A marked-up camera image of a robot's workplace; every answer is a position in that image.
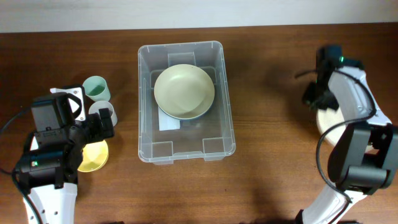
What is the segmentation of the cream white bowl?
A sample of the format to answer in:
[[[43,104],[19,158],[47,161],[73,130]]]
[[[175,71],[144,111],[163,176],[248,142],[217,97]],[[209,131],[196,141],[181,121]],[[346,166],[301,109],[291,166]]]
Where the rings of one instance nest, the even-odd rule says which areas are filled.
[[[332,126],[342,123],[344,121],[343,114],[340,109],[336,111],[333,109],[326,109],[326,110],[317,110],[317,128],[320,134],[323,134],[325,131],[330,129]],[[331,146],[336,146],[340,137],[343,135],[346,129],[346,125],[339,126],[328,133],[325,137],[326,141]]]

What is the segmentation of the beige bowl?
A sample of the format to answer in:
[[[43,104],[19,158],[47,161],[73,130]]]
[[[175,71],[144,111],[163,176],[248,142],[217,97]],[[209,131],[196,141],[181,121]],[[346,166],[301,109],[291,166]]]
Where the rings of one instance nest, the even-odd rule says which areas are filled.
[[[214,102],[215,87],[211,77],[201,68],[178,64],[165,69],[154,84],[156,103],[176,101],[177,103]]]

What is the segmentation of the dark blue bowl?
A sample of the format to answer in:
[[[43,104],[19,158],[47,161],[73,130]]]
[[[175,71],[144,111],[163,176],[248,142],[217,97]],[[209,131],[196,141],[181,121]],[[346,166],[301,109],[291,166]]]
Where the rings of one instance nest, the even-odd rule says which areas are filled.
[[[177,103],[176,101],[166,101],[159,103],[158,106],[165,114],[173,118],[196,119],[204,115],[213,106],[213,102]]]

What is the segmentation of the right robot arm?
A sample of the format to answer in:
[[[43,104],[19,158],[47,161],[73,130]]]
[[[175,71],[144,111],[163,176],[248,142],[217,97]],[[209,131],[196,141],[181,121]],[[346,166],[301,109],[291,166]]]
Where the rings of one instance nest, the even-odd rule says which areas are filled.
[[[315,159],[326,186],[299,211],[296,223],[338,223],[357,202],[386,189],[397,172],[397,126],[383,114],[371,93],[363,65],[337,58],[317,60],[317,80],[306,103],[324,108],[334,97],[343,121],[318,140]]]

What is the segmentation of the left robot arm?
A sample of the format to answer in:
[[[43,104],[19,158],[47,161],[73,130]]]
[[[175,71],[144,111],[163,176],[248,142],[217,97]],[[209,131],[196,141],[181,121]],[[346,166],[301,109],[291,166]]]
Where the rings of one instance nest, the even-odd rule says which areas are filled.
[[[29,223],[73,223],[83,148],[114,136],[110,110],[102,108],[77,121],[83,104],[71,93],[38,97],[30,108],[36,129],[25,142],[12,180]]]

